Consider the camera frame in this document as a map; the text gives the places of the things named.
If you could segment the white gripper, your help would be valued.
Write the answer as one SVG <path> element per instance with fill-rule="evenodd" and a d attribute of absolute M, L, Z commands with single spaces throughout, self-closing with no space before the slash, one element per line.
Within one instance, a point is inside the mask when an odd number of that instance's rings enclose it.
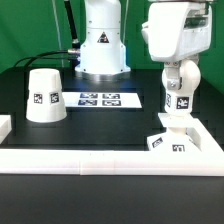
<path fill-rule="evenodd" d="M 209 49 L 212 7 L 208 2 L 152 2 L 148 20 L 142 24 L 143 39 L 151 59 L 164 62 L 167 90 L 179 90 L 182 79 L 179 61 L 199 61 Z"/>

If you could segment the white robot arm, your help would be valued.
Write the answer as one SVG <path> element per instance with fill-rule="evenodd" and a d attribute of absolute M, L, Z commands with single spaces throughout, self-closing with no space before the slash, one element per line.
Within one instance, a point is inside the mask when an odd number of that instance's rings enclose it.
<path fill-rule="evenodd" d="M 197 58 L 211 43 L 210 0 L 149 0 L 148 20 L 142 36 L 150 57 L 162 62 L 166 88 L 182 85 L 180 63 Z M 94 80 L 110 80 L 128 72 L 126 47 L 120 40 L 119 0 L 84 0 L 86 40 L 81 45 L 81 62 L 76 71 Z"/>

